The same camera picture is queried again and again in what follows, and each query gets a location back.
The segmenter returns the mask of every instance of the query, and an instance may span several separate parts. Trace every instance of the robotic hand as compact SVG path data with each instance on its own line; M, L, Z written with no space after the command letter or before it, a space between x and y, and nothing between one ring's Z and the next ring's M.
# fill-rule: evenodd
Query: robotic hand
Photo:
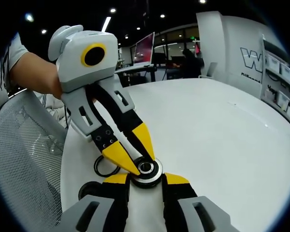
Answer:
M61 99L71 112L74 129L87 140L93 140L105 158L135 176L141 174L138 166L145 161L156 164L148 129L114 74L117 38L106 32L83 31L82 25L63 26L52 36L48 56L51 61L57 59ZM143 156L137 162L133 162L100 116L93 98L106 108L119 130Z
M63 213L52 232L123 232L128 218L130 180L141 188L162 182L163 216L168 232L238 232L231 225L230 216L206 197L197 197L188 180L163 173L148 129L114 74L118 57L114 35L83 31L81 25L63 26L52 36L48 56L50 60L57 59L61 99L71 112L72 126L88 141L92 140L104 157L128 171L112 175L90 195L79 197L80 201ZM98 113L93 98L106 108L141 157L131 159Z

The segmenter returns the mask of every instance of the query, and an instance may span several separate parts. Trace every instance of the window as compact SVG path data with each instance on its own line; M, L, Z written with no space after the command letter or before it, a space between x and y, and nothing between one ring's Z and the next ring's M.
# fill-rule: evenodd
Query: window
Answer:
M199 29L197 27L194 28L187 28L186 31L186 39L194 37L195 39L199 39Z
M195 53L195 42L188 42L187 49L189 49L191 52Z
M133 63L133 61L134 61L135 47L136 47L136 46L133 46L132 48L130 48L130 50L131 50L131 56L132 56L132 63Z
M184 31L175 30L167 33L168 43L179 42L184 39Z
M166 53L166 45L159 45L154 48L155 53Z
M183 57L184 43L170 43L168 44L169 60L172 57Z
M165 34L163 35L157 35L155 36L155 41L154 41L154 45L160 45L165 43Z

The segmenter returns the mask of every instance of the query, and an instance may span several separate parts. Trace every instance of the ceiling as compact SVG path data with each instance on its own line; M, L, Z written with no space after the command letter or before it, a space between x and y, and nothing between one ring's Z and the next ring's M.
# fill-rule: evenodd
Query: ceiling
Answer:
M24 20L19 32L29 51L47 59L49 40L60 26L82 24L87 30L101 30L107 16L112 17L107 32L113 33L121 46L131 46L153 31L195 23L197 12L220 11L223 15L261 21L241 0L207 0L206 4L199 3L199 0L102 0L98 1L99 4L84 0L67 2L44 0L30 11L34 21ZM110 13L111 8L116 8L114 14ZM41 34L43 29L47 30L46 34Z

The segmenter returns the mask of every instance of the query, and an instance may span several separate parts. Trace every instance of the white table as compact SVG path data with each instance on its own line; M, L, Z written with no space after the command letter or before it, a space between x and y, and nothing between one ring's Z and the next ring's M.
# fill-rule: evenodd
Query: white table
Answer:
M209 79L155 82L128 88L136 112L151 133L165 172L187 178L231 216L241 232L264 232L290 196L290 124L267 104ZM134 156L107 111L101 115ZM61 168L65 211L78 201L80 187L103 181L93 171L99 151L69 128ZM108 161L99 166L109 172ZM164 232L161 186L131 185L126 232Z

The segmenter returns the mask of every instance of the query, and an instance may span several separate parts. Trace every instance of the metal ring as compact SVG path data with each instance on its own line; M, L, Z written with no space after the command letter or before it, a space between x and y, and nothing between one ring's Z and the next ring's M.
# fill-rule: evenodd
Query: metal ring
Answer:
M142 168L141 168L141 166L143 164L149 164L150 165L150 169L148 171L143 171ZM140 173L148 174L148 173L151 173L154 170L154 165L153 165L153 163L150 163L150 162L141 162L137 168L139 169Z
M150 184L150 183L155 182L156 180L158 180L162 176L163 167L162 167L161 162L158 159L155 159L154 162L158 165L158 172L157 172L157 174L154 177L152 177L150 179L141 179L138 176L133 175L132 178L135 181L137 181L139 183L142 183L142 184Z

